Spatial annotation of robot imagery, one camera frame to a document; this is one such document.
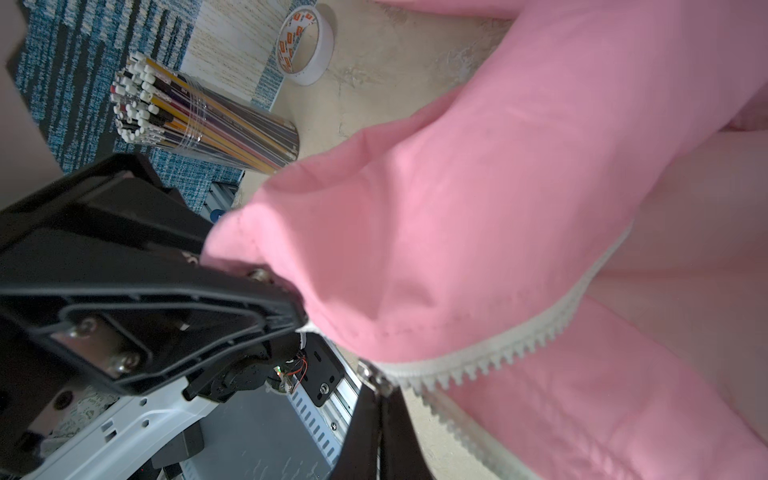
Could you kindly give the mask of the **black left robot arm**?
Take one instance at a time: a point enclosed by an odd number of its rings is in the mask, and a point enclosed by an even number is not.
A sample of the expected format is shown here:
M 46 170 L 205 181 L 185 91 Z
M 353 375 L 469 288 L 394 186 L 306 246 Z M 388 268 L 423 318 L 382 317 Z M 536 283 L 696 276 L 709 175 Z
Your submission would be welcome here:
M 1 470 L 123 479 L 294 357 L 300 297 L 200 262 L 211 223 L 141 155 L 1 213 Z

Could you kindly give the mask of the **pink hooded zip jacket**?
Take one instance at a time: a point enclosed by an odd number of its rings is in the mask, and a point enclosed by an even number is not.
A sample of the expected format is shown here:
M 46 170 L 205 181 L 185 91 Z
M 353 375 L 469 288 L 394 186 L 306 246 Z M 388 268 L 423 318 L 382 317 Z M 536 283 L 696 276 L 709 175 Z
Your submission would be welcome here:
M 267 181 L 204 264 L 290 283 L 500 478 L 765 478 L 766 3 L 412 8 L 512 26 Z

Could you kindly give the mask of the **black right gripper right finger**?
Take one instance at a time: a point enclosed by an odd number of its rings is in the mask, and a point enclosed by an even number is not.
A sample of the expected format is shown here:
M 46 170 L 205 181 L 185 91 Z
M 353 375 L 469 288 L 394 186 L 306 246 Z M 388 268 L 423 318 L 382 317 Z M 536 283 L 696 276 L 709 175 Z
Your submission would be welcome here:
M 432 480 L 401 389 L 381 400 L 380 478 Z

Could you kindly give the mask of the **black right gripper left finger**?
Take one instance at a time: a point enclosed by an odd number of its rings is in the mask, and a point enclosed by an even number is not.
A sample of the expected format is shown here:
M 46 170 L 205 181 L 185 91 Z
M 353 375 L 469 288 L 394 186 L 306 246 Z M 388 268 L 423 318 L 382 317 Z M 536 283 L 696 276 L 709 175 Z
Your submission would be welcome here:
M 376 480 L 381 433 L 378 395 L 363 385 L 330 480 Z

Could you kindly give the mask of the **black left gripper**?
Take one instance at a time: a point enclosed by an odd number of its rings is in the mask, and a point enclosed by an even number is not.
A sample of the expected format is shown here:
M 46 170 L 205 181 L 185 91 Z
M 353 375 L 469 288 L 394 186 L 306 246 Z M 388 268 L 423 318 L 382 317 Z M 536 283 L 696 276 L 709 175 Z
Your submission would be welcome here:
M 3 474 L 36 470 L 90 393 L 149 393 L 305 324 L 277 286 L 143 250 L 199 254 L 212 227 L 142 154 L 91 163 L 1 211 Z

